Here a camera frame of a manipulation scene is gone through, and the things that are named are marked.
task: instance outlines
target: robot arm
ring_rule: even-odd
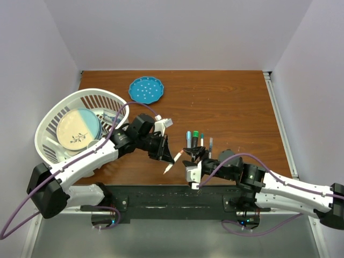
[[[220,154],[219,160],[214,160],[208,158],[204,147],[185,148],[184,151],[196,159],[199,158],[198,163],[183,161],[186,179],[192,189],[199,189],[204,175],[210,175],[221,162],[234,155],[231,150],[226,150]],[[263,168],[244,163],[241,157],[226,162],[214,176],[236,182],[242,194],[230,203],[242,211],[252,208],[295,211],[319,218],[325,226],[344,230],[344,201],[333,197],[344,197],[343,185],[313,185],[273,171],[266,173]]]
[[[28,184],[28,194],[47,177],[62,171],[31,197],[42,216],[52,218],[66,207],[110,206],[113,202],[112,194],[107,191],[104,184],[87,186],[73,186],[73,184],[90,171],[131,153],[136,148],[147,151],[151,159],[173,164],[174,160],[168,149],[168,138],[164,134],[165,129],[172,125],[172,121],[160,117],[157,119],[158,121],[154,121],[152,117],[141,114],[133,123],[128,124],[126,129],[114,129],[109,141],[102,138],[91,148],[49,168],[43,163],[37,165]]]

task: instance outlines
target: pen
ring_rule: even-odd
[[[203,133],[200,134],[200,145],[204,146],[204,134]]]
[[[183,154],[183,150],[181,150],[180,152],[178,152],[178,154],[174,157],[174,162],[176,163],[177,160],[180,158],[180,156]],[[163,174],[165,174],[167,171],[169,171],[171,169],[171,167],[173,166],[173,164],[168,164],[167,168],[165,169],[165,171],[163,172]]]
[[[194,131],[192,135],[191,148],[196,148],[198,144],[198,131]]]
[[[209,159],[211,159],[211,151],[213,149],[213,138],[210,137],[210,141],[209,141]]]
[[[191,148],[191,132],[187,131],[187,148]]]

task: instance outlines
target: gray wall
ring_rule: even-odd
[[[344,1],[314,0],[273,71],[300,178],[344,184]],[[333,258],[344,232],[324,229]]]
[[[23,200],[41,162],[34,133],[43,116],[76,89],[77,69],[41,0],[0,3],[0,227]],[[22,221],[33,212],[28,203]],[[0,241],[0,257],[20,257],[28,225]]]
[[[272,70],[311,0],[45,0],[79,69]]]

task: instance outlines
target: teal plate with dots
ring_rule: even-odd
[[[152,104],[163,95],[163,85],[154,77],[141,77],[130,84],[129,95],[133,101]]]

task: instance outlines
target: wooden table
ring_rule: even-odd
[[[249,152],[273,171],[291,177],[261,71],[85,71],[79,89],[100,88],[130,101],[129,85],[142,76],[154,76],[164,85],[164,95],[150,106],[163,118],[173,120],[173,126],[166,131],[172,156],[186,147],[186,131],[199,131],[205,135],[206,147],[209,137],[214,138],[213,158],[226,149]],[[131,105],[129,119],[149,112]],[[184,159],[189,157],[183,154],[163,175],[167,163],[151,160],[147,153],[136,150],[104,165],[78,184],[186,184],[181,162]],[[209,182],[219,183],[231,184],[219,178]]]

